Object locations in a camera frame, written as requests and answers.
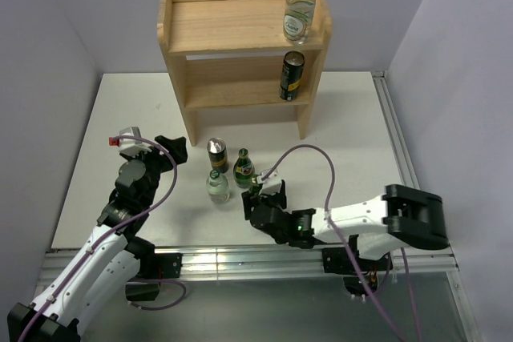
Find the clear water bottle shelf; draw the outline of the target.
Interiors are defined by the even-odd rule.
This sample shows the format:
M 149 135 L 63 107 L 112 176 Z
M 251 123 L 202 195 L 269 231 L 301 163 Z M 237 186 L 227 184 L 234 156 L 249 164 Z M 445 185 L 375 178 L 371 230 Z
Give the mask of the clear water bottle shelf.
M 285 0 L 283 33 L 292 44 L 301 45 L 309 36 L 316 0 Z

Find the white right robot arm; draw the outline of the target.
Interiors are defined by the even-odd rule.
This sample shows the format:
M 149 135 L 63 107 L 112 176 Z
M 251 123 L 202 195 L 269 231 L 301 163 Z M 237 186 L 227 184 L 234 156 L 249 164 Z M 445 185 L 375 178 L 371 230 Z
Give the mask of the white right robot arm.
M 286 211 L 285 181 L 262 183 L 241 195 L 244 219 L 277 244 L 311 249 L 349 243 L 347 260 L 362 270 L 401 247 L 443 250 L 449 247 L 442 198 L 399 184 L 385 193 L 343 207 Z

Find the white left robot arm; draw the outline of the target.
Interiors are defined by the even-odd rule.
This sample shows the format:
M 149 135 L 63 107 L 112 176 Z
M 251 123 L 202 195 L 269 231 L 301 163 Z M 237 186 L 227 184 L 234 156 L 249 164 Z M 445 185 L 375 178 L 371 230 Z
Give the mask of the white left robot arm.
M 157 272 L 155 247 L 137 237 L 156 200 L 160 177 L 186 163 L 186 138 L 148 140 L 129 127 L 111 137 L 124 158 L 114 189 L 85 244 L 28 305 L 7 316 L 11 341 L 79 341 L 100 308 L 129 280 Z

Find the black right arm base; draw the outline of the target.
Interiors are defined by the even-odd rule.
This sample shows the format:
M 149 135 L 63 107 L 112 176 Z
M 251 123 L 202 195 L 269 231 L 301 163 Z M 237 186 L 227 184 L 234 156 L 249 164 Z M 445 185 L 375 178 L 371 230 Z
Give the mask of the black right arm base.
M 362 281 L 365 281 L 373 294 L 385 283 L 393 267 L 391 254 L 385 254 L 379 260 L 364 260 L 357 255 L 355 259 L 364 277 L 361 280 L 351 264 L 344 247 L 326 247 L 321 249 L 322 265 L 324 273 L 343 276 L 346 291 L 352 299 L 366 300 L 367 293 Z

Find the green glass bottle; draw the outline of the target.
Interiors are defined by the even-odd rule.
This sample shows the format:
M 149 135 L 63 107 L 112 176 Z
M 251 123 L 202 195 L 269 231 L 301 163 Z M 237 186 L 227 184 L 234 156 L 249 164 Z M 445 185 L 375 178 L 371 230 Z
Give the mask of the green glass bottle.
M 241 148 L 238 151 L 238 159 L 233 167 L 233 177 L 239 188 L 249 188 L 254 175 L 254 165 L 248 156 L 248 150 Z
M 257 175 L 254 175 L 254 176 L 251 178 L 251 181 L 250 181 L 250 185 L 249 185 L 248 192 L 249 192 L 251 195 L 259 195 L 259 194 L 260 194 L 260 191 L 261 191 L 261 183 L 259 183 L 259 182 L 258 182 L 258 176 L 257 176 Z

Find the clear water bottle front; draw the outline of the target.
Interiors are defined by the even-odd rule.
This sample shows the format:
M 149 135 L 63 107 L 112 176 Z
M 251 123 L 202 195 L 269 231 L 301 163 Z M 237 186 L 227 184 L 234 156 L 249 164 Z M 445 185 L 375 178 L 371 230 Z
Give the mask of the clear water bottle front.
M 227 203 L 230 196 L 228 180 L 218 170 L 210 170 L 206 180 L 207 193 L 215 204 Z

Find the green glass bottle front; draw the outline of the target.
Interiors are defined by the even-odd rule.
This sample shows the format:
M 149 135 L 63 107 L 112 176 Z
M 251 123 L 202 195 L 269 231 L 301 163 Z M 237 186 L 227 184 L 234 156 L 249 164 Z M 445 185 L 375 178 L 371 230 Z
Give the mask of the green glass bottle front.
M 257 175 L 254 175 L 254 176 L 251 178 L 251 181 L 250 181 L 250 185 L 249 185 L 248 192 L 249 192 L 251 195 L 259 195 L 259 194 L 260 194 L 260 191 L 261 191 L 261 183 L 259 183 L 259 182 L 258 182 L 258 176 L 257 176 Z

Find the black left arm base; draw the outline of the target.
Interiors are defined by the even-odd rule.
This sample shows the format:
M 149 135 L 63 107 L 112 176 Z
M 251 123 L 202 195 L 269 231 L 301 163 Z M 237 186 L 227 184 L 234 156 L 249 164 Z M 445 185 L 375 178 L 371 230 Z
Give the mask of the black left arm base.
M 139 272 L 125 286 L 125 297 L 131 302 L 152 302 L 160 294 L 163 283 L 147 280 L 177 279 L 180 277 L 183 254 L 157 253 L 143 257 Z

